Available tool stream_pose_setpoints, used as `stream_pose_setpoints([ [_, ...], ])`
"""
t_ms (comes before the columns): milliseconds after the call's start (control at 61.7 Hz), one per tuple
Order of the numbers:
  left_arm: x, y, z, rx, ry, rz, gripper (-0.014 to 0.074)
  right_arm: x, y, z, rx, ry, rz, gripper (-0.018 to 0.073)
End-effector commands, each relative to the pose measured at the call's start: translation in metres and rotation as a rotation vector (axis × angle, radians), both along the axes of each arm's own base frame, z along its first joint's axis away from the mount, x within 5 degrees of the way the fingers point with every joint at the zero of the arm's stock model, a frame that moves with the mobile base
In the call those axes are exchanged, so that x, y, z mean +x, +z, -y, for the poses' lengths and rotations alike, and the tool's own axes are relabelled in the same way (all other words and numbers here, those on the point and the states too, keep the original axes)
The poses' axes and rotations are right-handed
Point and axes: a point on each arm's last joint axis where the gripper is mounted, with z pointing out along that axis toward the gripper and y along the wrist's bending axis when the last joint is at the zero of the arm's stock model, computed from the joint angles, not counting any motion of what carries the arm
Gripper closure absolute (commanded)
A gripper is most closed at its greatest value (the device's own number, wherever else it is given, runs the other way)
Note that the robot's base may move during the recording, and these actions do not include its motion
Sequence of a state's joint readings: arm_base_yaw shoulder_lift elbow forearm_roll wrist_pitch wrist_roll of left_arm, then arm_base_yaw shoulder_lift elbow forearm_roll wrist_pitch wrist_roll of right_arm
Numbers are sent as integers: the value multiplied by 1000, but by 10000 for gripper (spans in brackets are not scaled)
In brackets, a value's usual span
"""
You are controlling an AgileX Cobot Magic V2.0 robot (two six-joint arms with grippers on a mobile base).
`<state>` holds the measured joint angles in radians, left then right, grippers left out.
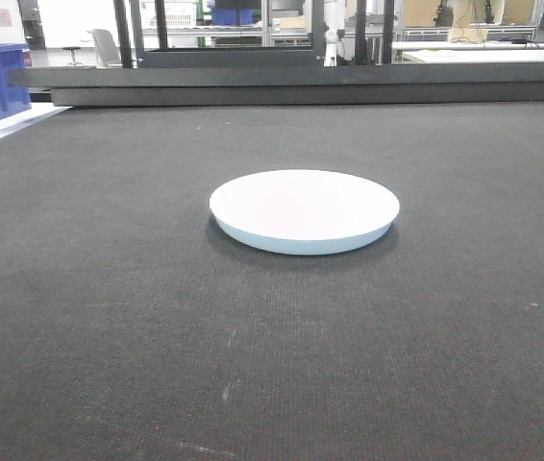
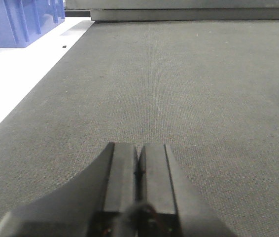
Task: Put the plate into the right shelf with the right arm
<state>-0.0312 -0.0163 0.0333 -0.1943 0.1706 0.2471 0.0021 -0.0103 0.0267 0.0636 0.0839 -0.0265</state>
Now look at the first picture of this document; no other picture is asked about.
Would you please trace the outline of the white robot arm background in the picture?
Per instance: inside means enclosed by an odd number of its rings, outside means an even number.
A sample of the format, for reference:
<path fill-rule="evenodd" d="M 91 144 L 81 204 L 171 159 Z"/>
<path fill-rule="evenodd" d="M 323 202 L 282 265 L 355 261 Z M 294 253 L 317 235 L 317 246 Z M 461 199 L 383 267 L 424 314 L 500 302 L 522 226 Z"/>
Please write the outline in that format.
<path fill-rule="evenodd" d="M 341 0 L 324 1 L 324 23 L 326 42 L 324 66 L 337 66 L 338 48 L 345 31 L 345 5 Z"/>

